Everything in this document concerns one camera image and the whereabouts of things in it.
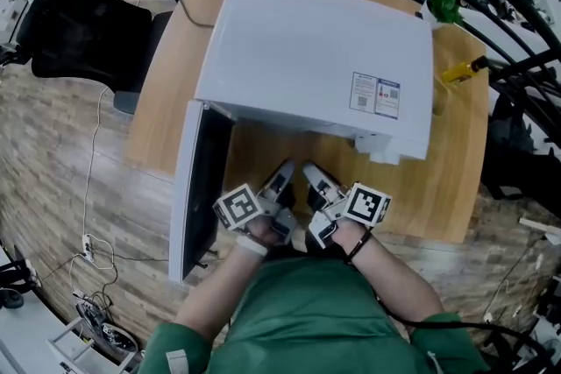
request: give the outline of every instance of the white wristband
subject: white wristband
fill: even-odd
[[[248,236],[239,236],[236,239],[236,242],[238,243],[239,246],[242,246],[244,248],[247,248],[248,250],[256,252],[257,254],[263,257],[266,256],[266,254],[269,252],[269,250],[265,246],[255,242]]]

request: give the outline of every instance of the wrist strap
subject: wrist strap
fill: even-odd
[[[371,236],[372,234],[370,233],[370,230],[367,229],[364,235],[360,238],[359,242],[355,245],[355,247],[352,249],[349,255],[345,258],[344,262],[347,265],[351,263],[352,258],[354,258],[357,255],[357,253],[361,250],[361,248],[366,244],[366,242],[370,240]]]
[[[269,250],[265,246],[255,242],[248,236],[239,236],[236,239],[236,242],[238,243],[239,246],[243,246],[244,248],[256,252],[257,254],[263,257],[266,256],[266,254],[269,252]]]

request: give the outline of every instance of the sleeve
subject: sleeve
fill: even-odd
[[[204,372],[210,359],[211,345],[193,329],[181,324],[160,324],[148,342],[138,374],[168,374],[167,353],[184,350],[188,373]]]
[[[457,314],[435,314],[423,322],[460,322]],[[446,374],[473,374],[489,366],[464,328],[417,328],[411,344],[425,356],[435,358]]]

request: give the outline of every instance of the label sticker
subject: label sticker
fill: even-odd
[[[400,110],[400,84],[378,80],[375,112],[379,116],[397,118]]]
[[[374,114],[377,82],[374,76],[353,72],[349,108]]]

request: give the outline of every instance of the green plant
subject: green plant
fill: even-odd
[[[427,6],[438,22],[462,24],[464,20],[459,13],[459,5],[456,0],[427,0]]]

